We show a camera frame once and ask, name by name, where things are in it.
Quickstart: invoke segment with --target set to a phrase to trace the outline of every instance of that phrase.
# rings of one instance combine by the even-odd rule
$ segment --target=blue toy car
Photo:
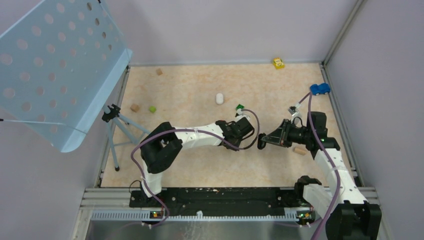
[[[314,84],[310,86],[309,89],[315,96],[320,94],[329,94],[331,91],[330,86],[327,83],[321,83],[320,85]]]

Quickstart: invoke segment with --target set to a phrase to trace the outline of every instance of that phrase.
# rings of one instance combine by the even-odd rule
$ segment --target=table surface
[[[157,75],[160,68],[163,74]],[[283,119],[290,119],[288,107],[297,103],[312,84],[323,82],[318,63],[287,64],[275,69],[272,64],[182,65],[131,67],[121,114],[152,131],[163,122],[174,127],[195,127],[217,120],[234,120],[235,107],[244,105],[259,117],[260,132],[269,134]],[[215,103],[215,95],[224,95],[224,104]],[[130,106],[140,106],[132,112]],[[151,113],[150,106],[157,111]],[[328,136],[341,147],[346,166],[349,161],[328,95],[314,96],[312,110],[327,115]],[[306,124],[308,101],[300,107]],[[256,128],[252,116],[250,122]],[[242,142],[246,146],[252,138]],[[127,142],[116,128],[113,141]],[[141,174],[131,161],[134,145],[116,147],[120,171],[114,168],[109,153],[102,187],[127,187]],[[163,187],[292,187],[303,175],[327,181],[311,155],[299,155],[292,148],[256,144],[248,150],[232,151],[223,146],[202,146],[182,150],[162,178]],[[140,151],[136,159],[141,161]]]

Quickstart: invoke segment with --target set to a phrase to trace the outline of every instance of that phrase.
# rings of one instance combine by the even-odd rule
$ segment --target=tripod
[[[122,145],[127,145],[127,144],[134,144],[137,145],[140,143],[142,137],[145,134],[149,134],[150,132],[145,129],[144,127],[138,125],[137,123],[135,123],[134,121],[132,121],[131,119],[127,118],[126,116],[120,114],[120,110],[121,108],[116,106],[115,104],[112,104],[112,107],[107,106],[107,105],[103,105],[103,116],[101,117],[101,119],[103,121],[105,121],[107,123],[107,137],[109,138],[109,145],[110,145],[110,150],[112,151],[112,156],[113,156],[113,163],[115,164],[115,171],[119,171],[119,164],[118,164],[118,159],[117,159],[117,153],[115,152],[115,147],[116,146],[122,146]],[[112,120],[116,126],[121,129],[121,131],[129,138],[129,141],[127,142],[122,142],[122,143],[114,143],[114,134],[112,133],[112,123],[110,122],[110,120]],[[130,129],[128,129],[128,125],[133,125],[134,127],[140,129],[141,131],[143,131],[143,133],[141,134],[140,137],[136,137],[134,136]]]

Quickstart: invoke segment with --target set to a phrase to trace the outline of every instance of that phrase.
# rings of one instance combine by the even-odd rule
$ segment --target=green block
[[[239,104],[239,105],[237,105],[237,106],[235,107],[235,110],[237,110],[237,109],[244,109],[244,108],[245,108],[245,106],[243,106],[243,105]]]
[[[156,112],[156,107],[155,107],[155,106],[150,106],[150,107],[148,108],[148,110],[149,110],[152,114],[154,114],[154,113]]]

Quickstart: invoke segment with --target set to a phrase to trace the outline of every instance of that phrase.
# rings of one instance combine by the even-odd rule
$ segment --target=white oval object
[[[218,105],[223,104],[224,103],[224,95],[222,93],[216,94],[216,96],[215,96],[215,102]]]

